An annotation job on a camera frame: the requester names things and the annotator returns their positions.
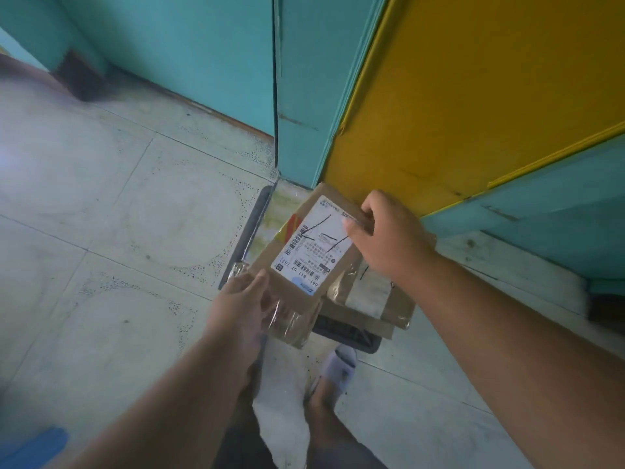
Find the hand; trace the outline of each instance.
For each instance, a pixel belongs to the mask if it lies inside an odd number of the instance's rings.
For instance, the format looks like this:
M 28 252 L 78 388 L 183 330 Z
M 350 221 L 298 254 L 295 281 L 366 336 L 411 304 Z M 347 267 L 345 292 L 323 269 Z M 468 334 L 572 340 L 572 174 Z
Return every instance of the hand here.
M 373 270 L 402 286 L 416 267 L 429 266 L 438 256 L 434 251 L 434 236 L 394 197 L 371 191 L 362 208 L 373 215 L 373 235 L 353 220 L 344 220 L 343 225 Z
M 206 334 L 235 346 L 246 368 L 260 350 L 263 314 L 275 303 L 268 291 L 269 282 L 267 270 L 261 270 L 256 277 L 244 273 L 230 278 L 208 315 Z

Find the stack of packages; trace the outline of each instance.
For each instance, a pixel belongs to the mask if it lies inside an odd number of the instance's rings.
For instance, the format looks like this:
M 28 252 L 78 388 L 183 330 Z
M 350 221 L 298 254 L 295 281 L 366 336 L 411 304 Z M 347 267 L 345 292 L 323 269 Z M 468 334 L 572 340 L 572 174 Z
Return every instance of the stack of packages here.
M 343 218 L 373 230 L 359 207 L 321 183 L 252 265 L 233 267 L 231 275 L 269 271 L 270 291 L 279 299 L 263 321 L 269 335 L 301 348 L 319 314 L 386 339 L 395 327 L 408 328 L 414 303 L 369 269 L 346 236 Z

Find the forearm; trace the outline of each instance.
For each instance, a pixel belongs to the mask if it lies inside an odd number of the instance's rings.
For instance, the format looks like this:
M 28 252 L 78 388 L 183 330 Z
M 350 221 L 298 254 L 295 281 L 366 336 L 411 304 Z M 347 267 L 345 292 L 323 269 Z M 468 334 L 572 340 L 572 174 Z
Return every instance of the forearm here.
M 232 341 L 207 333 L 69 467 L 210 467 L 246 370 Z
M 621 462 L 625 363 L 437 256 L 400 285 L 538 467 Z

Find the white shipping label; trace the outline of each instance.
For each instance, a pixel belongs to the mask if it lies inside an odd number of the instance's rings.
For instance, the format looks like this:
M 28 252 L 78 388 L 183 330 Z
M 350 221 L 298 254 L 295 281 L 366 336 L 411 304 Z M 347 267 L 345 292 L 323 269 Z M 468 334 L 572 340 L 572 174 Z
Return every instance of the white shipping label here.
M 345 306 L 379 319 L 384 313 L 392 288 L 391 280 L 371 270 L 362 260 Z
M 306 294 L 314 295 L 351 247 L 342 224 L 346 217 L 351 218 L 330 199 L 320 196 L 271 267 Z

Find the barcode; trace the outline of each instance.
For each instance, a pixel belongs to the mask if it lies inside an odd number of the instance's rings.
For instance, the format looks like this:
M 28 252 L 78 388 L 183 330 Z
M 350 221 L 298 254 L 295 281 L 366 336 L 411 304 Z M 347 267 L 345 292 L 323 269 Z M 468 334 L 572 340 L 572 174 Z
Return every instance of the barcode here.
M 306 265 L 301 263 L 299 260 L 293 260 L 293 264 L 298 268 L 302 269 L 308 276 L 312 276 L 315 279 L 319 279 L 319 275 L 315 275 L 315 272 L 308 268 Z
M 297 234 L 295 236 L 295 238 L 293 238 L 293 241 L 289 244 L 289 248 L 287 248 L 285 250 L 285 254 L 286 255 L 290 255 L 291 254 L 291 250 L 295 249 L 295 245 L 297 245 L 299 243 L 299 241 L 302 239 L 302 234 L 304 232 L 306 232 L 308 230 L 308 227 L 306 227 L 305 225 L 302 226 L 301 230 L 299 231 L 299 234 Z

